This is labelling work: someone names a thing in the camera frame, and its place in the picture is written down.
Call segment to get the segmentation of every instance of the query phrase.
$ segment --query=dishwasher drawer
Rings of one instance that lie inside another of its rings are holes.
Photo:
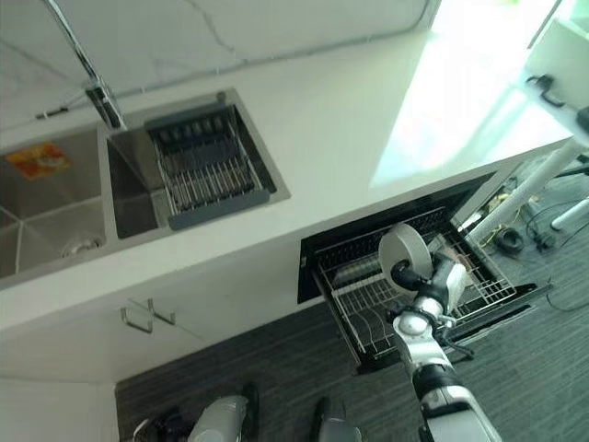
[[[452,222],[453,214],[479,186],[480,180],[471,181],[303,240],[299,300],[317,295],[326,299],[359,373],[399,361],[387,322],[387,313],[398,306],[399,294],[378,261],[378,243],[396,223],[414,227],[431,252],[451,250],[468,270],[467,288],[452,311],[457,322],[450,337],[462,339],[511,318],[538,294],[534,285],[514,287]]]

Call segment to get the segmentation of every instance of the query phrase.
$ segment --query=dish rack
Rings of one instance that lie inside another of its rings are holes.
[[[451,250],[467,267],[467,288],[451,313],[457,326],[516,296],[517,290],[486,253],[468,243],[447,219],[446,209],[441,206],[397,222],[414,227],[431,252]],[[378,243],[397,222],[316,254],[317,283],[339,317],[358,362],[372,367],[380,367],[381,360],[396,352],[392,326],[386,317],[389,310],[403,305],[403,296],[380,269]]]
[[[237,131],[235,106],[215,103],[145,129],[156,147],[174,230],[270,200]]]

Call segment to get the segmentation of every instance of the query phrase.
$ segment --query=white plate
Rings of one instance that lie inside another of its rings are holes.
[[[387,281],[401,295],[412,297],[411,292],[393,281],[390,271],[399,262],[408,260],[410,268],[425,278],[431,278],[433,272],[432,258],[422,236],[407,224],[394,225],[378,244],[378,260]]]

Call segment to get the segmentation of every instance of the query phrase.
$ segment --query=faucet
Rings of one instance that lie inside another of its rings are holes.
[[[126,129],[126,125],[117,105],[117,100],[114,98],[110,87],[104,79],[96,72],[94,66],[90,62],[86,51],[77,40],[74,31],[67,22],[62,9],[55,3],[54,0],[41,0],[51,11],[53,18],[64,33],[65,38],[74,50],[75,55],[87,72],[89,80],[85,84],[85,92],[90,99],[102,120],[109,126],[110,129]]]

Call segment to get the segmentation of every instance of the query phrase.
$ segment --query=orange sticker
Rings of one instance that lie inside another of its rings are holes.
[[[18,169],[27,180],[50,177],[72,166],[70,158],[53,143],[35,145],[6,156],[6,161]]]

